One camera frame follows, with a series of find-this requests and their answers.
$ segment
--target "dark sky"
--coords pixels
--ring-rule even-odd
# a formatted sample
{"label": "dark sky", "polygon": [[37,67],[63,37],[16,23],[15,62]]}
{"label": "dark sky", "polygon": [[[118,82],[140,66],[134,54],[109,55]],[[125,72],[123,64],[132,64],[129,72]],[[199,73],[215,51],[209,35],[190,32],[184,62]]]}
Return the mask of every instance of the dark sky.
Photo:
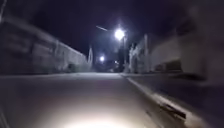
{"label": "dark sky", "polygon": [[121,24],[138,35],[163,34],[180,12],[168,0],[47,0],[32,24],[87,54],[102,36],[96,25],[114,29]]}

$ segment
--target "sidewalk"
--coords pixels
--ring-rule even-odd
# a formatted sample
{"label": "sidewalk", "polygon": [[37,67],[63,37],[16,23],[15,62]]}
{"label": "sidewalk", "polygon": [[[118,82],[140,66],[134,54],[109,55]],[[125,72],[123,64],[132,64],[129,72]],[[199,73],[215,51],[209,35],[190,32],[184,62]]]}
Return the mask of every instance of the sidewalk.
{"label": "sidewalk", "polygon": [[185,113],[203,117],[215,127],[224,127],[224,87],[201,86],[200,82],[170,75],[124,75],[147,97]]}

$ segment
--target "asphalt road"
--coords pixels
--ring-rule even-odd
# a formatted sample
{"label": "asphalt road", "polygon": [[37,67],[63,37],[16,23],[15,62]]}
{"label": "asphalt road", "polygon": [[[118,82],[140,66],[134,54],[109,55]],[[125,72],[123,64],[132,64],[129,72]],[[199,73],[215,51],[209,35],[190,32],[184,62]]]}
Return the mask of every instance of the asphalt road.
{"label": "asphalt road", "polygon": [[10,128],[157,128],[174,121],[119,74],[3,77],[0,84]]}

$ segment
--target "street light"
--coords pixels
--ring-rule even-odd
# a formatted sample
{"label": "street light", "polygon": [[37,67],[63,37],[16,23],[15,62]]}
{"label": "street light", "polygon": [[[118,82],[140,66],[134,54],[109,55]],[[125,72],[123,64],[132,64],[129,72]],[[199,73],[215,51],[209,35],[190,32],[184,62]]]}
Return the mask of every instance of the street light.
{"label": "street light", "polygon": [[100,57],[100,62],[104,62],[105,61],[105,57],[104,56],[101,56]]}
{"label": "street light", "polygon": [[124,38],[125,33],[122,29],[119,28],[115,31],[114,36],[118,41],[121,41]]}
{"label": "street light", "polygon": [[[106,31],[106,32],[111,32],[111,30],[108,30],[106,28],[100,27],[100,26],[96,26],[98,29]],[[125,34],[125,31],[122,30],[121,28],[117,28],[114,31],[114,37],[121,43],[123,43],[124,46],[124,68],[126,69],[127,66],[127,59],[126,59],[126,40],[127,40],[127,35]]]}

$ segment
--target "bright light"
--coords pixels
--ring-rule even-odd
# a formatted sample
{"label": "bright light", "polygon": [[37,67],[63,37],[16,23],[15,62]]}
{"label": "bright light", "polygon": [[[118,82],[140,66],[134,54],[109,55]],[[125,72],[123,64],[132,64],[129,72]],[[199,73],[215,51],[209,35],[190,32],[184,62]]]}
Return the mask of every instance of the bright light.
{"label": "bright light", "polygon": [[123,124],[108,120],[93,120],[66,125],[64,128],[127,128]]}
{"label": "bright light", "polygon": [[105,57],[104,57],[104,56],[101,56],[101,57],[100,57],[100,61],[101,61],[101,62],[104,62],[104,61],[105,61]]}
{"label": "bright light", "polygon": [[115,38],[116,38],[117,40],[121,41],[121,40],[124,38],[125,33],[124,33],[123,30],[121,30],[121,29],[117,29],[117,30],[115,31],[115,33],[114,33],[114,36],[115,36]]}

